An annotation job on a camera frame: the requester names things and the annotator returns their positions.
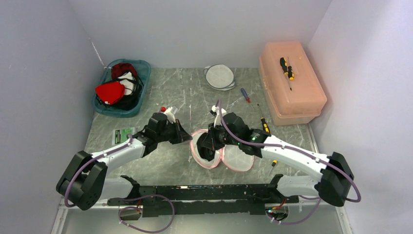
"marble floor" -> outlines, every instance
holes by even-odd
[[[149,117],[161,106],[176,106],[178,112],[175,116],[180,119],[188,133],[205,129],[213,122],[209,110],[219,98],[222,99],[224,109],[242,117],[250,128],[261,128],[258,109],[251,108],[241,95],[240,88],[245,88],[253,105],[260,104],[273,135],[293,145],[314,150],[307,125],[273,124],[258,69],[232,70],[236,80],[235,88],[230,91],[218,91],[207,84],[202,68],[153,69],[140,113],[132,118],[115,118],[96,113],[85,151],[92,153],[112,147],[114,129],[136,127],[141,130]],[[127,175],[141,185],[200,185],[268,183],[275,174],[303,175],[282,162],[271,175],[268,174],[270,169],[271,160],[257,157],[253,168],[248,172],[233,172],[223,163],[217,168],[207,170],[191,158],[189,142],[177,145],[164,142],[150,155],[121,166],[108,177]]]

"red object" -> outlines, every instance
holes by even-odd
[[[112,79],[121,77],[123,74],[127,72],[131,72],[132,76],[135,78],[138,77],[138,72],[135,70],[132,64],[127,63],[127,62],[118,63],[115,66],[113,66],[111,70],[112,70]]]
[[[97,96],[108,105],[117,103],[125,94],[125,86],[118,81],[110,81],[97,86]]]

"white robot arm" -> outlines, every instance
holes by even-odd
[[[140,197],[139,184],[130,177],[112,179],[106,178],[106,175],[132,160],[150,154],[159,142],[169,141],[177,144],[191,139],[191,136],[183,130],[179,120],[175,119],[173,113],[168,110],[165,113],[154,113],[141,132],[120,145],[92,154],[78,152],[61,177],[56,190],[82,210],[89,209],[101,199]],[[337,171],[320,163],[322,160],[334,164],[353,179],[354,176],[341,154],[334,152],[328,156],[301,149],[261,129],[250,129],[234,113],[223,113],[223,115],[227,128],[242,142],[229,134],[221,125],[221,121],[217,120],[218,117],[220,118],[217,114],[214,123],[209,124],[208,133],[200,137],[196,143],[198,148],[206,149],[200,152],[201,157],[208,160],[208,150],[214,152],[228,144],[238,145],[246,154],[278,160],[307,174],[307,176],[275,175],[268,188],[274,191],[272,194],[277,199],[293,195],[308,195],[319,196],[335,206],[344,205],[350,189],[349,181]],[[88,175],[77,176],[76,173],[80,169]]]

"purple cable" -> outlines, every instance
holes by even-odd
[[[132,134],[128,134],[128,137],[129,137],[129,142],[128,143],[132,143],[132,139],[133,139]],[[77,177],[82,173],[82,171],[87,166],[89,166],[92,162],[94,162],[94,161],[96,161],[100,158],[103,158],[105,154],[106,155],[111,155],[115,152],[118,152],[120,150],[125,149],[126,147],[128,147],[128,144],[124,144],[119,148],[113,149],[111,151],[107,151],[106,153],[103,153],[101,155],[98,155],[98,156],[92,158],[91,160],[87,161],[83,166],[81,166],[79,168],[79,170],[73,176],[72,180],[69,182],[69,185],[67,186],[67,189],[66,189],[66,192],[65,192],[65,197],[64,197],[65,206],[67,206],[67,207],[74,207],[75,206],[74,204],[69,204],[69,193],[70,193],[70,190],[72,189],[73,183],[76,181]]]
[[[273,147],[280,147],[280,148],[282,147],[282,145],[280,145],[280,144],[252,143],[252,142],[244,141],[244,140],[238,138],[236,135],[234,135],[234,134],[229,130],[228,126],[226,125],[226,123],[225,123],[225,121],[224,121],[224,117],[222,116],[221,108],[222,108],[222,103],[221,103],[221,100],[219,99],[219,100],[218,100],[218,111],[219,111],[219,114],[220,114],[222,126],[223,126],[223,127],[225,128],[225,130],[226,130],[234,139],[236,139],[237,141],[239,141],[239,142],[241,142],[241,143],[243,143],[243,144],[246,144],[246,145],[273,146]],[[305,152],[305,151],[303,151],[303,150],[301,150],[301,149],[297,149],[297,148],[295,148],[295,147],[291,147],[291,146],[288,146],[288,145],[285,146],[285,148],[286,148],[286,149],[290,149],[290,150],[297,151],[297,152],[299,152],[299,153],[301,153],[301,154],[303,154],[303,155],[311,158],[312,160],[315,160],[315,159],[316,159],[315,156],[313,156],[313,155],[311,155],[311,154],[309,154],[309,153],[307,153],[307,152]],[[328,167],[331,167],[331,168],[333,168],[334,170],[338,171],[340,174],[342,174],[342,175],[350,182],[350,184],[352,185],[352,187],[354,188],[354,190],[355,190],[355,192],[356,192],[357,199],[346,198],[347,201],[350,201],[350,202],[360,202],[360,201],[361,201],[361,194],[360,194],[360,191],[358,190],[356,184],[354,183],[354,181],[353,181],[343,170],[341,170],[340,168],[338,168],[338,167],[334,166],[333,164],[331,164],[331,163],[329,163],[329,162],[326,162],[326,161],[324,161],[324,160],[322,160],[322,159],[320,159],[319,162],[321,162],[322,164],[325,164],[325,165],[327,165]]]
[[[307,214],[307,216],[305,218],[303,218],[302,220],[299,221],[295,221],[295,222],[282,222],[282,221],[277,221],[278,223],[282,224],[282,225],[295,225],[295,224],[300,224],[304,221],[306,221],[309,217],[311,217],[314,212],[316,211],[316,209],[319,207],[319,204],[321,202],[321,199],[319,199],[316,203],[316,205],[314,206],[314,208],[311,210],[310,213]]]
[[[306,197],[306,196],[301,196],[301,195],[299,195],[299,197],[304,198],[304,199],[306,199],[306,200],[317,200],[317,199],[320,199],[319,197]]]
[[[146,198],[146,197],[152,197],[152,196],[157,196],[157,197],[161,197],[161,198],[165,199],[167,202],[169,202],[170,206],[172,207],[172,217],[170,218],[169,223],[168,223],[164,228],[162,228],[162,229],[160,229],[160,230],[157,230],[157,231],[147,231],[147,230],[143,230],[143,229],[137,228],[137,227],[135,227],[134,225],[129,225],[128,223],[126,223],[125,221],[123,221],[122,218],[120,217],[120,215],[122,214],[122,212],[123,212],[124,210],[137,210],[137,211],[140,210],[139,208],[137,208],[137,207],[135,207],[135,206],[128,206],[128,207],[125,207],[125,208],[123,208],[122,210],[120,210],[120,211],[119,211],[119,215],[118,215],[119,222],[122,223],[122,224],[124,224],[124,225],[126,225],[127,227],[133,228],[133,229],[135,229],[135,230],[137,230],[137,231],[140,231],[140,232],[143,232],[143,233],[160,233],[160,232],[165,231],[165,230],[172,224],[173,217],[175,216],[175,208],[174,208],[173,203],[172,203],[171,200],[169,200],[169,199],[166,198],[165,196],[158,195],[158,194],[145,195],[145,196],[141,196],[141,197],[133,198],[133,199],[122,199],[122,198],[121,198],[121,199],[124,200],[124,201],[137,201],[137,200],[144,199],[144,198]]]

